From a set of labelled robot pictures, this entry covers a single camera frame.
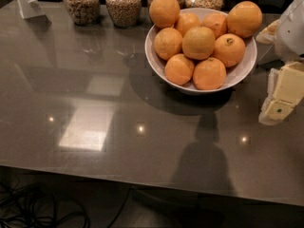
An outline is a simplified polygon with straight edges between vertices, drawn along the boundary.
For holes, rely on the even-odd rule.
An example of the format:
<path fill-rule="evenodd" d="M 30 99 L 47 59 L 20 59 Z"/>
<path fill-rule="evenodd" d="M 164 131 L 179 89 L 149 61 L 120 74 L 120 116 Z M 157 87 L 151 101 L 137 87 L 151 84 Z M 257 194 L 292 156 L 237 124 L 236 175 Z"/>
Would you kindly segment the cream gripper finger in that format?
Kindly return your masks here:
<path fill-rule="evenodd" d="M 293 110 L 294 106 L 292 104 L 282 101 L 270 101 L 264 110 L 264 114 L 271 120 L 283 121 Z"/>
<path fill-rule="evenodd" d="M 258 121 L 264 125 L 276 125 L 281 122 L 281 109 L 268 105 L 259 114 Z"/>

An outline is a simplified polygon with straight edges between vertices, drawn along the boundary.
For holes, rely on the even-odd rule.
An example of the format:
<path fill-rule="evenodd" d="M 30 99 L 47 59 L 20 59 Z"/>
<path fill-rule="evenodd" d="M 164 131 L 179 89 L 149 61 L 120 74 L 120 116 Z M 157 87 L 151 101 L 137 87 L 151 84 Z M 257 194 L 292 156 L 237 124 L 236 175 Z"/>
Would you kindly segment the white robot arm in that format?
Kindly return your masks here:
<path fill-rule="evenodd" d="M 268 96 L 258 118 L 261 124 L 276 125 L 282 123 L 304 97 L 304 0 L 294 0 L 256 40 L 269 45 L 259 59 L 260 64 L 275 60 L 284 63 L 269 73 Z"/>

